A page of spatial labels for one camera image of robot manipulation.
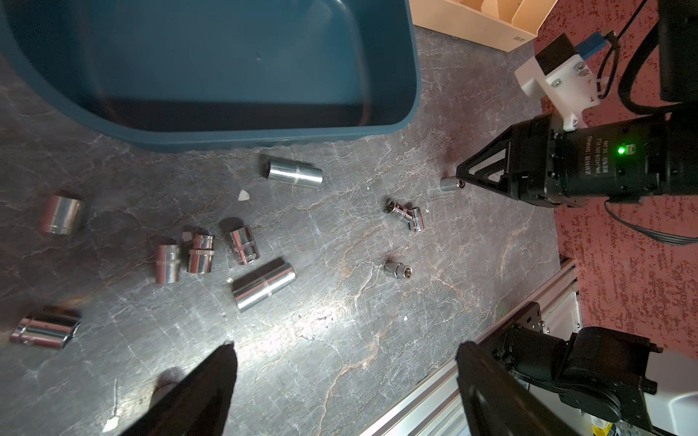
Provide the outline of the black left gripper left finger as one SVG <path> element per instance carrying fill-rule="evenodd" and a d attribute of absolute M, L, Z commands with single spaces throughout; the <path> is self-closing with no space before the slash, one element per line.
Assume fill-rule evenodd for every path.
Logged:
<path fill-rule="evenodd" d="M 219 346 L 124 434 L 223 434 L 236 386 L 237 367 L 234 345 Z"/>

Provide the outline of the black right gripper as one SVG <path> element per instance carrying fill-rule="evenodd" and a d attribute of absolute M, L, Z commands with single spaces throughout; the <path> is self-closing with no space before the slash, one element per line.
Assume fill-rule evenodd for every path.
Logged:
<path fill-rule="evenodd" d="M 697 193 L 697 115 L 673 113 L 566 132 L 538 116 L 460 163 L 464 183 L 554 207 L 588 197 L 637 202 Z"/>

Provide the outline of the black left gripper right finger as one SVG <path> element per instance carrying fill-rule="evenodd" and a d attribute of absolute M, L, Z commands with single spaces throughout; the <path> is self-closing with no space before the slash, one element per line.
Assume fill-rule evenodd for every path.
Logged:
<path fill-rule="evenodd" d="M 575 435 L 474 342 L 459 345 L 457 383 L 472 435 Z"/>

